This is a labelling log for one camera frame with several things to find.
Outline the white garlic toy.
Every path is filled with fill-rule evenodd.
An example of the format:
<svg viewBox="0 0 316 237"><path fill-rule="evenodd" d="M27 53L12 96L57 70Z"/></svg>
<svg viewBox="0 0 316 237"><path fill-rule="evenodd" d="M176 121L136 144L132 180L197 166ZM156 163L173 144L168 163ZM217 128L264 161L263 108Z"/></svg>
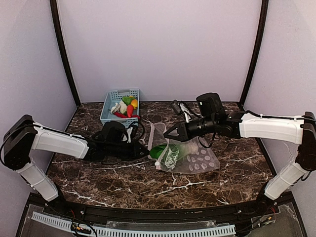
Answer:
<svg viewBox="0 0 316 237"><path fill-rule="evenodd" d="M119 112L120 107L121 107L121 104L115 103L115 105L110 109L110 113L111 113L111 114L114 114L114 113L116 113L116 112Z"/></svg>

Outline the green bok choy toy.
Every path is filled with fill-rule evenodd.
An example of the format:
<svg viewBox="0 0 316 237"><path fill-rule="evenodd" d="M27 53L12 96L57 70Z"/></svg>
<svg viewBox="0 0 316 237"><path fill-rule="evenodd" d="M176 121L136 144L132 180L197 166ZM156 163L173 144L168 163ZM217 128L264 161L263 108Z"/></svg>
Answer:
<svg viewBox="0 0 316 237"><path fill-rule="evenodd" d="M155 161L156 168L163 171L174 170L177 163L188 154L182 145L175 144L162 144L150 150L150 157Z"/></svg>

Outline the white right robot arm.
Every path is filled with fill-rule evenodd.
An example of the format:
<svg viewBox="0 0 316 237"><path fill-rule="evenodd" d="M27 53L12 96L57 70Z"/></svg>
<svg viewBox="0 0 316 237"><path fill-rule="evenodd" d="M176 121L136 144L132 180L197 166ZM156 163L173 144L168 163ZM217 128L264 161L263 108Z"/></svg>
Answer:
<svg viewBox="0 0 316 237"><path fill-rule="evenodd" d="M164 133L167 139L186 142L212 133L229 138L264 138L298 145L290 164L270 180L263 195L276 200L307 173L316 169L316 118L313 113L285 117L256 114L252 111L226 113L217 93L196 98L201 115L196 120L179 122Z"/></svg>

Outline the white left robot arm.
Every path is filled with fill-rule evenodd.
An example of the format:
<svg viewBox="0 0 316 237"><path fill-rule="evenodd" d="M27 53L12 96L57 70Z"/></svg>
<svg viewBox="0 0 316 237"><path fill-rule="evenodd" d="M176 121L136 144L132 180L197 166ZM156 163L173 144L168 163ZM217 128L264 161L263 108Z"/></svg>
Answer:
<svg viewBox="0 0 316 237"><path fill-rule="evenodd" d="M45 127L22 116L5 134L0 147L1 163L16 171L44 200L54 202L61 199L62 192L30 157L32 150L48 151L68 155L85 161L102 161L117 158L131 161L146 157L149 150L136 138L137 125L125 127L117 121L103 125L102 130L90 137L70 134Z"/></svg>

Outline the clear zip top bag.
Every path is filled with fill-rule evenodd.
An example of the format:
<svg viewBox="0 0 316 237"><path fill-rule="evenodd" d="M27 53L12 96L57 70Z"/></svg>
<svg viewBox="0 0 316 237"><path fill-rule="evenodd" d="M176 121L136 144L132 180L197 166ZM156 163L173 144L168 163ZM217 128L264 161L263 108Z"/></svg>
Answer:
<svg viewBox="0 0 316 237"><path fill-rule="evenodd" d="M181 174L199 174L220 168L220 162L211 148L204 148L200 142L205 139L194 138L179 142L164 138L166 125L152 123L148 141L149 159L155 161L157 170Z"/></svg>

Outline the orange carrot toy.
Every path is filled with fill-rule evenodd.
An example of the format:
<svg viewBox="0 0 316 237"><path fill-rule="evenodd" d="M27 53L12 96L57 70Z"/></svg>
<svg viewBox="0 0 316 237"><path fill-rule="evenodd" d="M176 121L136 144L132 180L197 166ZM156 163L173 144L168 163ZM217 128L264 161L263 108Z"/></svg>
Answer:
<svg viewBox="0 0 316 237"><path fill-rule="evenodd" d="M129 105L127 106L127 109L126 109L126 113L127 113L127 116L128 116L129 118L131 118L131 117L133 116L133 113L134 113L134 106L131 105L131 104L129 104Z"/></svg>

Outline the red chili pepper toy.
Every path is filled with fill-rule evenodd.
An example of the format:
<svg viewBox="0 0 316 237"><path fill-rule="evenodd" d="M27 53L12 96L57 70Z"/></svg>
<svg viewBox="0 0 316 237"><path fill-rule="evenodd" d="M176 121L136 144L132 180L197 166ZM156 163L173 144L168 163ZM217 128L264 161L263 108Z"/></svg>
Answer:
<svg viewBox="0 0 316 237"><path fill-rule="evenodd" d="M133 115L131 118L129 118L127 115L121 114L120 112L116 112L113 115L115 115L116 117L122 118L122 119L131 119L131 118L138 118L138 119L140 119L141 118L138 115Z"/></svg>

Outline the white napa cabbage toy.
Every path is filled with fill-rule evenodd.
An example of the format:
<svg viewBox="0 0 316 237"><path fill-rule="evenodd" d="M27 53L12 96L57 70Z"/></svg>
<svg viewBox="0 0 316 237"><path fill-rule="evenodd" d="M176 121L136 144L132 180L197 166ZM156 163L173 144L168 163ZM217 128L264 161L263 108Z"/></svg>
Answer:
<svg viewBox="0 0 316 237"><path fill-rule="evenodd" d="M127 111L127 105L122 100L119 102L119 105L120 105L120 109L119 109L120 113L124 114Z"/></svg>

